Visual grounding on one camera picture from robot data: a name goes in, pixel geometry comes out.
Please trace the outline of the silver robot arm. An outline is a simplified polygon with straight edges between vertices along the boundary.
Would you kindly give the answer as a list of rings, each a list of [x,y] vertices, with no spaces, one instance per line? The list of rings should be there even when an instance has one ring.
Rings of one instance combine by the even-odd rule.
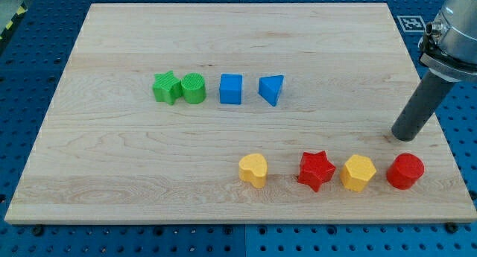
[[[449,82],[476,82],[476,0],[446,0],[426,24],[420,62]]]

